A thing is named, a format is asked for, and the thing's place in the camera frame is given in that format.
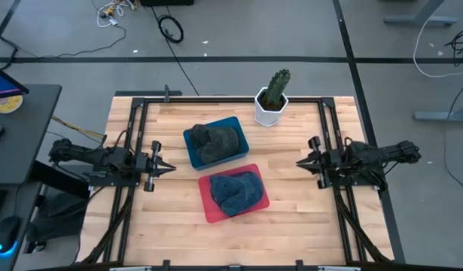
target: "concrete floor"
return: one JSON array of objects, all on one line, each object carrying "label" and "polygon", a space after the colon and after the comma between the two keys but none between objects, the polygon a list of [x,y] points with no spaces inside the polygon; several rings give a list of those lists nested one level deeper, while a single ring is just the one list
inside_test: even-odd
[{"label": "concrete floor", "polygon": [[[340,1],[355,56],[410,58],[419,29],[388,26],[382,19],[386,14],[413,13],[424,2]],[[95,3],[107,4],[104,0]],[[0,23],[10,6],[11,2],[0,2]],[[156,10],[158,14],[166,11]],[[193,6],[170,10],[185,30],[184,41],[173,45],[178,56],[346,56],[332,1],[196,0]],[[450,48],[443,45],[463,28],[463,0],[447,1],[437,15],[457,17],[459,23],[445,29],[426,29],[419,44],[419,57],[440,59],[452,55]],[[80,57],[172,55],[154,18],[144,10],[125,9],[124,16],[117,20],[127,29],[126,39],[110,49]],[[84,0],[21,1],[4,32],[6,38],[39,56],[105,46],[121,35],[119,29],[97,27],[96,10],[90,1]],[[0,41],[0,56],[10,52]],[[22,52],[17,56],[30,57]],[[202,95],[254,95],[268,83],[273,72],[284,67],[292,73],[288,95],[355,95],[346,63],[182,65]],[[463,70],[463,65],[454,68],[452,64],[421,67],[434,75]],[[358,64],[358,71],[379,145],[408,139],[420,147],[423,156],[420,163],[398,166],[388,175],[407,263],[463,267],[463,189],[444,168],[444,125],[412,119],[415,110],[448,110],[463,84],[463,75],[427,78],[413,64]],[[14,64],[7,72],[23,84],[61,84],[55,115],[97,132],[105,130],[112,96],[117,90],[162,90],[168,84],[171,90],[194,95],[173,62],[27,63]],[[95,145],[56,123],[49,130],[79,145]],[[448,125],[447,130],[447,159],[451,170],[463,181],[463,124]],[[55,139],[54,135],[46,137],[39,160],[47,160]],[[41,267],[69,264],[76,246],[75,236],[54,240],[52,249],[21,257],[16,269],[28,269],[29,261],[36,259]]]}]

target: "cactus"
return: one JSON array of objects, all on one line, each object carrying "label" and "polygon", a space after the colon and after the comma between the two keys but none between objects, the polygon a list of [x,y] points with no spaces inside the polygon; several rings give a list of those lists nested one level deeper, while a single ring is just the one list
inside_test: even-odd
[{"label": "cactus", "polygon": [[265,110],[279,111],[282,109],[282,94],[290,77],[290,71],[282,69],[271,78],[270,85],[261,98],[261,106]]}]

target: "monitor screen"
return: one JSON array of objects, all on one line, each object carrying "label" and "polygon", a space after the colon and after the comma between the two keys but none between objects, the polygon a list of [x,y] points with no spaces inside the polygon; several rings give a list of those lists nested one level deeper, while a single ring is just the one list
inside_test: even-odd
[{"label": "monitor screen", "polygon": [[29,91],[0,70],[0,98],[23,95]]}]

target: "white pot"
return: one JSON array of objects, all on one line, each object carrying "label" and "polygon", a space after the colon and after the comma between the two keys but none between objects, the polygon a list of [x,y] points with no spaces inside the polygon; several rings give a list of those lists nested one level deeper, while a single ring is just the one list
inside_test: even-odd
[{"label": "white pot", "polygon": [[280,111],[264,110],[261,107],[260,102],[258,101],[258,98],[263,93],[263,91],[267,89],[268,89],[267,87],[262,87],[260,92],[254,98],[254,119],[259,124],[266,126],[266,127],[270,127],[279,122],[279,119],[282,116],[286,105],[288,105],[288,98],[286,98],[285,94],[282,94],[282,97],[285,100],[285,104],[283,105],[282,110]]}]

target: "blue tray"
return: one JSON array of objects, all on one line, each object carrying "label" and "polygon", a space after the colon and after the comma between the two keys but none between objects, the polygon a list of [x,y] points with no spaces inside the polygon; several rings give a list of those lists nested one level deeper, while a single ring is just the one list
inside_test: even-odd
[{"label": "blue tray", "polygon": [[224,159],[215,161],[213,163],[209,164],[204,164],[201,159],[198,157],[196,154],[196,148],[193,146],[191,143],[191,129],[187,129],[183,132],[184,135],[184,140],[186,141],[186,147],[187,147],[187,153],[189,154],[189,159],[191,160],[191,165],[195,170],[203,170],[203,169],[208,169],[212,166],[217,166],[221,165],[222,163],[227,163],[236,159],[239,159],[241,157],[245,157],[246,154],[249,152],[249,146],[248,143],[246,142],[245,134],[243,133],[243,130],[241,129],[241,125],[239,125],[239,121],[237,117],[227,117],[223,120],[218,120],[212,123],[206,124],[207,126],[213,126],[213,127],[232,127],[236,133],[238,134],[238,139],[239,139],[239,151],[237,154],[226,157]]}]

